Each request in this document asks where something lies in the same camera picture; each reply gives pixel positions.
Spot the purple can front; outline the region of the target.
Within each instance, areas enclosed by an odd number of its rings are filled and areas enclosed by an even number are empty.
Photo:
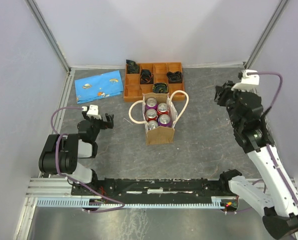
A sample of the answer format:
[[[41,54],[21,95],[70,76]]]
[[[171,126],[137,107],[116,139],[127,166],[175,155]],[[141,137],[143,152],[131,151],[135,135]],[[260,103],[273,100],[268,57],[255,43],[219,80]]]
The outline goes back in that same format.
[[[149,131],[153,130],[153,129],[156,129],[157,127],[159,127],[159,124],[157,121],[155,120],[151,120],[147,123],[147,129]]]

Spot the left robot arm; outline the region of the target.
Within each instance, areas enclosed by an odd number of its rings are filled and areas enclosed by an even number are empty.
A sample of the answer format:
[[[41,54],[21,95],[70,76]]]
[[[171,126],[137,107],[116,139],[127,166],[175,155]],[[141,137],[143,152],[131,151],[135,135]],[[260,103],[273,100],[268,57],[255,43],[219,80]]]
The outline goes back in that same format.
[[[100,189],[98,176],[93,169],[80,163],[79,159],[94,159],[98,153],[96,139],[101,130],[114,127],[114,115],[105,114],[106,120],[82,114],[84,120],[77,124],[78,133],[64,136],[50,134],[40,155],[39,170],[48,175],[64,175],[82,184],[88,195],[95,195]]]

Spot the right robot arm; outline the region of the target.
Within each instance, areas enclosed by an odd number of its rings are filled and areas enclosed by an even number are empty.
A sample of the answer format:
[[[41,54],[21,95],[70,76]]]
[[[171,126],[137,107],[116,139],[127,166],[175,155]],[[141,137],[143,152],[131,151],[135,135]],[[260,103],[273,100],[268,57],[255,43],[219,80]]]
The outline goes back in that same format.
[[[214,100],[226,108],[236,142],[256,166],[270,195],[248,183],[237,170],[220,175],[220,193],[242,197],[260,215],[272,238],[298,236],[298,191],[267,128],[266,115],[270,110],[264,110],[260,96],[236,89],[232,81],[215,87]]]

